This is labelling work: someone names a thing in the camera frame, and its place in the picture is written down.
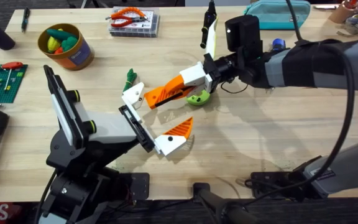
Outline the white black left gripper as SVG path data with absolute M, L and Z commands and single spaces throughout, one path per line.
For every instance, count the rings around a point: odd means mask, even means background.
M 122 99 L 138 110 L 143 90 L 139 82 L 124 91 Z M 47 165 L 65 174 L 96 172 L 136 145 L 167 156 L 187 142 L 193 127 L 190 117 L 153 139 L 129 105 L 120 107 L 118 114 L 86 111 L 82 103 L 54 106 L 60 129 L 51 140 Z

